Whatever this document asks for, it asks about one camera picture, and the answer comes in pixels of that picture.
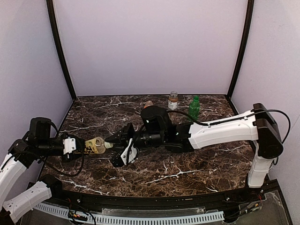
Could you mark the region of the green plastic soda bottle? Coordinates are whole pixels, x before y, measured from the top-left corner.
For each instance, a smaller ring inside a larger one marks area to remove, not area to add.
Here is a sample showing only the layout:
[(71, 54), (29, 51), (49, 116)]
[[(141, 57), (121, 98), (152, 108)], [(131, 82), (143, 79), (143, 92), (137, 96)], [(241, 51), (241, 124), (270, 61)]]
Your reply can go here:
[(194, 96), (192, 102), (189, 104), (189, 115), (193, 119), (198, 120), (199, 111), (200, 111), (199, 97)]

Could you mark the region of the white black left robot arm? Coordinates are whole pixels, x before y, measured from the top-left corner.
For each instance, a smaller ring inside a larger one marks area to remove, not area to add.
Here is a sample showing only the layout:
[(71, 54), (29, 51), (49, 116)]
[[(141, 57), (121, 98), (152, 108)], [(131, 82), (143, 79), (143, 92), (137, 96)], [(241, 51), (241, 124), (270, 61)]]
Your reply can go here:
[(61, 195), (62, 182), (46, 174), (33, 186), (11, 200), (7, 196), (23, 173), (34, 161), (46, 162), (48, 156), (60, 156), (64, 162), (84, 159), (85, 141), (64, 133), (51, 137), (55, 124), (48, 118), (31, 119), (29, 131), (16, 140), (0, 166), (0, 223), (14, 225), (41, 202)]

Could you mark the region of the cream bottle cap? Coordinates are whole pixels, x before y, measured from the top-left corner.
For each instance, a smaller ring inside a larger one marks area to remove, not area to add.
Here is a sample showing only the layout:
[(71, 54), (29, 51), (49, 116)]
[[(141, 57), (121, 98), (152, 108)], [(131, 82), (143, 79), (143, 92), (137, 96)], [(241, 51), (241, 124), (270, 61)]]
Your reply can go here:
[(106, 149), (110, 149), (110, 148), (113, 147), (113, 143), (105, 142), (105, 143), (104, 143), (104, 146), (105, 146)]

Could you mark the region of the beige label tea bottle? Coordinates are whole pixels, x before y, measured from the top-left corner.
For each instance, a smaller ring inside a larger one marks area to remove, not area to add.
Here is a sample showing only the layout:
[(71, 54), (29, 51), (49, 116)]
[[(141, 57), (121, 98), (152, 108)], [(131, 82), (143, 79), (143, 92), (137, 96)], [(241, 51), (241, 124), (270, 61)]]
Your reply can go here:
[(106, 152), (106, 148), (104, 146), (104, 139), (101, 137), (95, 137), (93, 139), (87, 140), (85, 142), (85, 154), (104, 154)]

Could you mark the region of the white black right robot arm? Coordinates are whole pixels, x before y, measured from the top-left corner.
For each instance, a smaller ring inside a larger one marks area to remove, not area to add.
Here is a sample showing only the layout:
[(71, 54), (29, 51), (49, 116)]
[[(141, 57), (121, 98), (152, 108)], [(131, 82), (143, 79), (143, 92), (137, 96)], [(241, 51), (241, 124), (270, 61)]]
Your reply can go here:
[(134, 162), (139, 150), (164, 146), (174, 153), (191, 152), (203, 147), (235, 141), (255, 141), (256, 150), (247, 176), (249, 188), (260, 188), (274, 159), (283, 152), (283, 141), (277, 122), (263, 104), (256, 103), (245, 113), (207, 122), (192, 119), (175, 125), (165, 108), (151, 105), (141, 111), (143, 125), (135, 130), (128, 123), (120, 131), (105, 139), (106, 148), (114, 148), (114, 167)]

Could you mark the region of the brown drink bottle white label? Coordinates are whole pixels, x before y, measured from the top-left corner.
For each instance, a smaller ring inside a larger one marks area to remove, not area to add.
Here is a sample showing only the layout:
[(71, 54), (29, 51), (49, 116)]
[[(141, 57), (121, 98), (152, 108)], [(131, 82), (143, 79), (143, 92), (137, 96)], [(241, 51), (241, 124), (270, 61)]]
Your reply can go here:
[(172, 91), (168, 97), (168, 109), (177, 110), (178, 102), (179, 102), (178, 93), (176, 91)]

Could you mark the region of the orange juice bottle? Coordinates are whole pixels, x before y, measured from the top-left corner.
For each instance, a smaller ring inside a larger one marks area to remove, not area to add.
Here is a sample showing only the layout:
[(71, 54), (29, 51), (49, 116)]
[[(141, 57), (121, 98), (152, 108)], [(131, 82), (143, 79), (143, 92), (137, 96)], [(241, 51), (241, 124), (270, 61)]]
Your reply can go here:
[(152, 106), (152, 105), (153, 105), (153, 102), (152, 102), (152, 101), (147, 101), (147, 102), (145, 103), (144, 108), (147, 108), (147, 107)]

